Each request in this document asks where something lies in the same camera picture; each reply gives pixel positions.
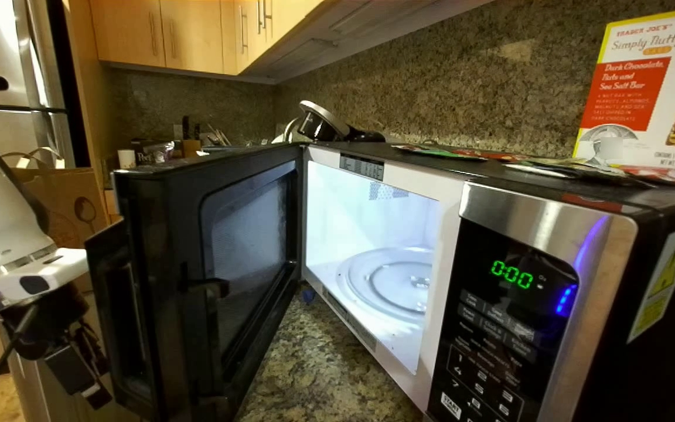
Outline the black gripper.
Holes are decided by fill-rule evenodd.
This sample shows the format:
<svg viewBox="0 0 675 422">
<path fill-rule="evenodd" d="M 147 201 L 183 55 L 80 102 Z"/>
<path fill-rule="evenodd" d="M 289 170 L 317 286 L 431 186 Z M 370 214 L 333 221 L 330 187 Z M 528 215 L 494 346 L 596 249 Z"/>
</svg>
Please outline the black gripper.
<svg viewBox="0 0 675 422">
<path fill-rule="evenodd" d="M 86 310 L 76 289 L 59 289 L 32 305 L 8 310 L 5 323 L 19 356 L 42 364 L 66 393 L 98 409 L 112 397 L 103 385 L 108 359 L 85 319 Z"/>
</svg>

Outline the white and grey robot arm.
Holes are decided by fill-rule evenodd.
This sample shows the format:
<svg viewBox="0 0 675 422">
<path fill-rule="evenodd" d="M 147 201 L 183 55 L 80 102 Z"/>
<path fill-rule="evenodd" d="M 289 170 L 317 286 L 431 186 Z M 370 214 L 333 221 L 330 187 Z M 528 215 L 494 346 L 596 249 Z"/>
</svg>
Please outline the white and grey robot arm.
<svg viewBox="0 0 675 422">
<path fill-rule="evenodd" d="M 91 408 L 111 401 L 108 359 L 86 326 L 76 282 L 90 272 L 85 249 L 62 249 L 42 230 L 31 196 L 0 156 L 0 367 L 17 352 L 44 364 L 67 393 Z"/>
</svg>

